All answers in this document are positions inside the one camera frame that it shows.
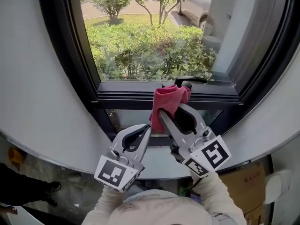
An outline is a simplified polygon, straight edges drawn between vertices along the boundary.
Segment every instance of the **shrub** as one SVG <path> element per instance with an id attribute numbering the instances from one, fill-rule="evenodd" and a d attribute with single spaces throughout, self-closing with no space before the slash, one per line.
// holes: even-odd
<path id="1" fill-rule="evenodd" d="M 86 30 L 103 81 L 168 81 L 179 75 L 210 79 L 216 56 L 201 43 L 199 28 L 124 22 Z"/>
<path id="2" fill-rule="evenodd" d="M 107 14 L 110 19 L 117 18 L 119 12 L 130 4 L 131 0 L 93 0 L 94 7 Z"/>

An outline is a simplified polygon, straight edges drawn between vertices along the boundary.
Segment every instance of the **window latch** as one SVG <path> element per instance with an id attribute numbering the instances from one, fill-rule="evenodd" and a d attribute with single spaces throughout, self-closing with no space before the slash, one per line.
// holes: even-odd
<path id="1" fill-rule="evenodd" d="M 204 83 L 207 84 L 207 79 L 197 76 L 179 76 L 175 79 L 174 84 L 177 85 L 177 87 L 186 86 L 190 90 L 192 89 L 192 84 L 190 82 L 198 82 L 198 83 Z"/>

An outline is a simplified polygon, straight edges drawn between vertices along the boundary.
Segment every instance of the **parked car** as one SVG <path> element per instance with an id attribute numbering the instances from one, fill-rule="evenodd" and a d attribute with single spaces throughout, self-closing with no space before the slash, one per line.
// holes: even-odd
<path id="1" fill-rule="evenodd" d="M 177 13 L 186 16 L 191 23 L 204 30 L 211 0 L 181 0 L 177 4 Z"/>

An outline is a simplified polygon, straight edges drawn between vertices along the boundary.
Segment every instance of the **white sleeve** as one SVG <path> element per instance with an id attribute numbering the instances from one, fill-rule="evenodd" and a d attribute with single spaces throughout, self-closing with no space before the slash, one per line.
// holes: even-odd
<path id="1" fill-rule="evenodd" d="M 123 203 L 123 194 L 104 187 L 94 210 L 85 217 L 82 225 L 106 225 L 112 212 Z"/>
<path id="2" fill-rule="evenodd" d="M 246 225 L 242 210 L 234 204 L 216 172 L 210 172 L 193 190 L 201 195 L 202 206 L 212 216 L 228 215 L 238 225 Z"/>

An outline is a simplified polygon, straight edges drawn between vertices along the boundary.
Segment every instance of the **person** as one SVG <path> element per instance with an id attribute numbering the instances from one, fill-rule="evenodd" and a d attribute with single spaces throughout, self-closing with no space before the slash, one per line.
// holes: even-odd
<path id="1" fill-rule="evenodd" d="M 57 181 L 45 182 L 20 175 L 0 163 L 0 212 L 16 214 L 13 206 L 22 206 L 29 202 L 45 201 L 57 206 L 51 193 L 58 191 L 61 184 Z"/>
<path id="2" fill-rule="evenodd" d="M 191 172 L 194 183 L 198 177 Z M 82 225 L 246 225 L 243 212 L 230 198 L 217 173 L 210 172 L 193 188 L 202 204 L 161 190 L 148 190 L 123 202 L 122 194 L 103 189 Z"/>

